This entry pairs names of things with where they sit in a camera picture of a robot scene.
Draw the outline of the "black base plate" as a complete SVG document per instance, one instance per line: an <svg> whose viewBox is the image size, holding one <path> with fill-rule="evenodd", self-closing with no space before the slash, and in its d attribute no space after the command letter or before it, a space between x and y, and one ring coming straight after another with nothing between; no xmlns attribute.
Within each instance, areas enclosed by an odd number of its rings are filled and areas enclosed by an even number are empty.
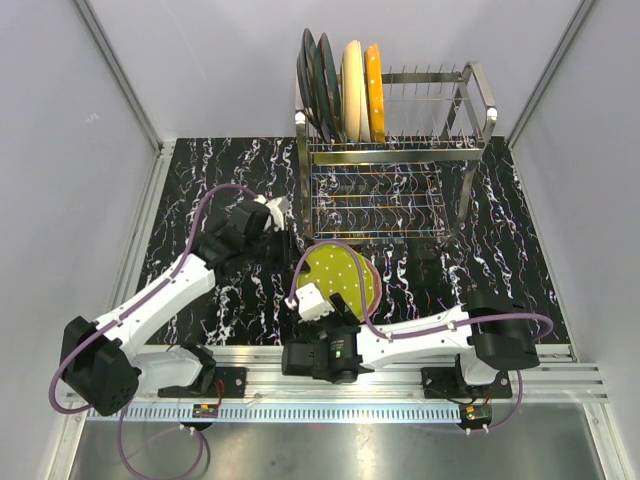
<svg viewBox="0 0 640 480"><path fill-rule="evenodd" d="M495 380L486 385L467 385L454 367L424 367L420 370L425 399L484 401L487 398L510 399L511 381L506 372L499 371Z"/></svg>
<svg viewBox="0 0 640 480"><path fill-rule="evenodd" d="M200 388L171 386L158 391L159 398L204 399L223 398L240 399L245 395L247 369L244 367L217 367L207 384Z"/></svg>

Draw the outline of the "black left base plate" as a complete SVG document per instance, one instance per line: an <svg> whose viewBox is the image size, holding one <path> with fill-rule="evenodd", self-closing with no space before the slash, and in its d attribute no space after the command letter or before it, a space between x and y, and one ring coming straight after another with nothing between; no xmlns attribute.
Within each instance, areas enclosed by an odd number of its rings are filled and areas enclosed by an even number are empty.
<svg viewBox="0 0 640 480"><path fill-rule="evenodd" d="M159 398L204 399L223 398L240 399L245 395L247 369L244 367L217 367L207 384L200 388L171 386L158 391Z"/></svg>

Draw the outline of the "aluminium front rail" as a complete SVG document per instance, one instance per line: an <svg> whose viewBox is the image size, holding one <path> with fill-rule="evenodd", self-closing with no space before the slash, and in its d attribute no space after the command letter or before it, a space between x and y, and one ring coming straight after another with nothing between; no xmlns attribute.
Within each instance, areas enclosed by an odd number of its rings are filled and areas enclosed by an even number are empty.
<svg viewBox="0 0 640 480"><path fill-rule="evenodd" d="M225 380L226 397L288 392L316 397L347 394L400 397L417 391L425 398L509 399L513 392L530 401L603 403L607 399L598 369L577 362L566 345L537 344L530 353L504 359L477 358L466 342L449 340L387 343L345 337L292 341L284 346L206 346L172 348L121 342L105 348L115 360L117 381L101 412L109 416L133 398L208 398L229 367L243 380Z"/></svg>

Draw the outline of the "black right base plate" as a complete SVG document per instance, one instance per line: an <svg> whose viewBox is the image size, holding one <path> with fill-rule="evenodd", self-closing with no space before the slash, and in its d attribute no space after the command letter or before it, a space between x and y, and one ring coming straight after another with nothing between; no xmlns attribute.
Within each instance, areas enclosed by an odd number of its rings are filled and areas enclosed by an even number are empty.
<svg viewBox="0 0 640 480"><path fill-rule="evenodd" d="M467 385L454 367L424 367L420 370L425 399L484 401L487 398L510 399L511 381L506 372L499 371L495 380L486 385Z"/></svg>

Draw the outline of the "dark striped rim plate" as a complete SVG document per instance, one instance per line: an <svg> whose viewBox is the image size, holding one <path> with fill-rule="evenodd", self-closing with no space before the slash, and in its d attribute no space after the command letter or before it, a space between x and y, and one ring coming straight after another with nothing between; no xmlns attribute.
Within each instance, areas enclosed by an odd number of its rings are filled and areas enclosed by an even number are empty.
<svg viewBox="0 0 640 480"><path fill-rule="evenodd" d="M311 73L308 62L308 54L311 53L311 47L313 46L315 46L313 35L309 28L305 28L302 33L301 46L297 57L297 80L306 117L317 131L319 137L325 140L325 131L322 120L319 117L315 90L312 85L313 74Z"/></svg>

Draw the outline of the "yellow plate with drawing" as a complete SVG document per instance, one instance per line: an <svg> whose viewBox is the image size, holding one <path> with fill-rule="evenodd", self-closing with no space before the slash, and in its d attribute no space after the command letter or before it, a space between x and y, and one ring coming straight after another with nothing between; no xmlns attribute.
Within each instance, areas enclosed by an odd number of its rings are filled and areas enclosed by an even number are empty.
<svg viewBox="0 0 640 480"><path fill-rule="evenodd" d="M345 47L341 61L342 120L346 139L353 143L360 139L360 54L360 42L352 40Z"/></svg>

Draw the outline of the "blue glazed plate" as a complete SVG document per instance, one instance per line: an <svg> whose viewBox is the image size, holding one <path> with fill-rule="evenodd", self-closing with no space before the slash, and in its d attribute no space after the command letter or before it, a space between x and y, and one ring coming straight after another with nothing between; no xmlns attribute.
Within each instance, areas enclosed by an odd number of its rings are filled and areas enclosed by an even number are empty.
<svg viewBox="0 0 640 480"><path fill-rule="evenodd" d="M323 139L327 143L342 143L345 138L341 94L330 41L325 32L320 36L313 59L316 98Z"/></svg>

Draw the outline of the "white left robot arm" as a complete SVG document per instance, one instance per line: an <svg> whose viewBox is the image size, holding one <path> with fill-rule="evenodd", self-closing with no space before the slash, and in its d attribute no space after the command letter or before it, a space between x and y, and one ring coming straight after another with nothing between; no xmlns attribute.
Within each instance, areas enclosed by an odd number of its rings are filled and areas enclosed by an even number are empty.
<svg viewBox="0 0 640 480"><path fill-rule="evenodd" d="M146 342L181 310L252 265L278 271L290 263L291 237L284 197L258 197L190 240L185 253L123 305L64 329L56 381L64 381L103 416L136 395L203 397L216 381L216 361L202 345L146 353Z"/></svg>

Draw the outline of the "pink bottom plate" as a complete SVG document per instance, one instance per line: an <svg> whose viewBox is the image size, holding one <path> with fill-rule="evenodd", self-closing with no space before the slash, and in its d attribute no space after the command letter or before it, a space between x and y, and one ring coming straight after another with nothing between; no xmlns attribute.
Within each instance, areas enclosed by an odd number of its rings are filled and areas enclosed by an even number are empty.
<svg viewBox="0 0 640 480"><path fill-rule="evenodd" d="M375 265L370 260L366 260L366 264L373 278L373 300L368 306L368 314L372 317L380 305L382 297L382 280Z"/></svg>

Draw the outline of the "yellow wavy plate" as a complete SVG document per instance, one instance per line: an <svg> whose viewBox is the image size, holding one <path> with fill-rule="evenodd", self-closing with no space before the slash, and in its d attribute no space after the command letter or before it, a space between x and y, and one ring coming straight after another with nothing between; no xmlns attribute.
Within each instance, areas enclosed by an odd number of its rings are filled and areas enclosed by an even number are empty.
<svg viewBox="0 0 640 480"><path fill-rule="evenodd" d="M355 257L363 273L368 311L368 306L373 300L373 278L366 264L368 259L359 253L355 253ZM294 292L306 284L314 283L326 300L334 293L341 293L354 314L363 323L365 319L357 263L342 244L322 245L312 251L303 262L293 282Z"/></svg>

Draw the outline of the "orange polka dot plate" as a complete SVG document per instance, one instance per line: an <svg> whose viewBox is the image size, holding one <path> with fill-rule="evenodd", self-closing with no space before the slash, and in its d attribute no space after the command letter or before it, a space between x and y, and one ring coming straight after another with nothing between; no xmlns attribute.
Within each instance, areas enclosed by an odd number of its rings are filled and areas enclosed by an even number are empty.
<svg viewBox="0 0 640 480"><path fill-rule="evenodd" d="M384 84L382 65L377 43L369 46L364 54L369 131L373 143L385 142Z"/></svg>

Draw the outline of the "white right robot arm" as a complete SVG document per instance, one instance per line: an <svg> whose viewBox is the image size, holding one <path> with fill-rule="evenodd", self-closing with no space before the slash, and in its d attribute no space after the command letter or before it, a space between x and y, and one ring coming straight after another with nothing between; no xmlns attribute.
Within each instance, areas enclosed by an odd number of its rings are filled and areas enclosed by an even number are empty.
<svg viewBox="0 0 640 480"><path fill-rule="evenodd" d="M498 372L540 363L529 328L535 314L489 291L471 291L448 310L388 325L367 325L341 295L324 298L316 286L304 289L296 309L298 334L285 343L281 357L285 376L345 384L391 364L453 356L454 388L475 397Z"/></svg>

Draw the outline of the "cream plate with bear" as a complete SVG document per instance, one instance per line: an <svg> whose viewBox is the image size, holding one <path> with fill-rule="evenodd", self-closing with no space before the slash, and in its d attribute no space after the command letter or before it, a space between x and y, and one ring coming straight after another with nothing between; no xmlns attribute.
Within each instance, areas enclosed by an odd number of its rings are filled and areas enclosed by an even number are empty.
<svg viewBox="0 0 640 480"><path fill-rule="evenodd" d="M369 108L367 103L366 86L360 88L360 133L359 141L361 143L371 142Z"/></svg>

